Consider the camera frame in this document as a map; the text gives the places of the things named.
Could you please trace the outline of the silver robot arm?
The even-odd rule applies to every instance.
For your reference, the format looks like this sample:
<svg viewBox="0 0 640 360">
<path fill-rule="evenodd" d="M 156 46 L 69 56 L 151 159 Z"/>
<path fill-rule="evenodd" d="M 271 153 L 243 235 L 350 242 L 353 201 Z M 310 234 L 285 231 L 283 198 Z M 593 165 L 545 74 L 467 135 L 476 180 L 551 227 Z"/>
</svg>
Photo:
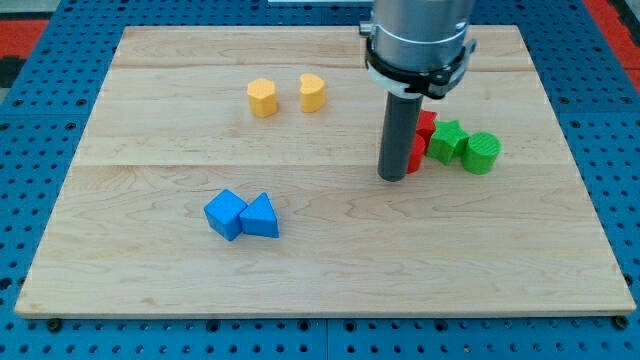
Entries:
<svg viewBox="0 0 640 360">
<path fill-rule="evenodd" d="M 387 92 L 378 175 L 402 180 L 425 97 L 444 98 L 463 79 L 476 41 L 467 40 L 472 0 L 376 0 L 359 25 L 365 66 Z"/>
</svg>

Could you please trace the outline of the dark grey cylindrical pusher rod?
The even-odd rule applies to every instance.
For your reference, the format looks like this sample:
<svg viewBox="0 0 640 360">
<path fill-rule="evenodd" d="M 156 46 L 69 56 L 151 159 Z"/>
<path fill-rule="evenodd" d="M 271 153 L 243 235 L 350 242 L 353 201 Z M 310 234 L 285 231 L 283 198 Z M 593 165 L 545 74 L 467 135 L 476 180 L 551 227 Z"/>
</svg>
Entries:
<svg viewBox="0 0 640 360">
<path fill-rule="evenodd" d="M 407 173 L 422 100 L 387 94 L 377 167 L 385 181 L 400 181 Z"/>
</svg>

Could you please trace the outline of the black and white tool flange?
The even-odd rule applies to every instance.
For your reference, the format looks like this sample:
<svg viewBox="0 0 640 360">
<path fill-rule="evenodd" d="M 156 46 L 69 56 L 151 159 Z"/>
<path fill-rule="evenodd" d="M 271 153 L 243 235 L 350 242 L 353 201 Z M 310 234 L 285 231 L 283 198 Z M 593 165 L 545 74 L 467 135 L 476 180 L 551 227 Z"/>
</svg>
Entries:
<svg viewBox="0 0 640 360">
<path fill-rule="evenodd" d="M 366 39 L 365 65 L 370 78 L 393 95 L 416 99 L 426 96 L 443 99 L 464 78 L 475 52 L 476 39 L 465 43 L 453 62 L 441 69 L 427 72 L 402 70 L 384 62 L 373 50 L 372 39 Z"/>
</svg>

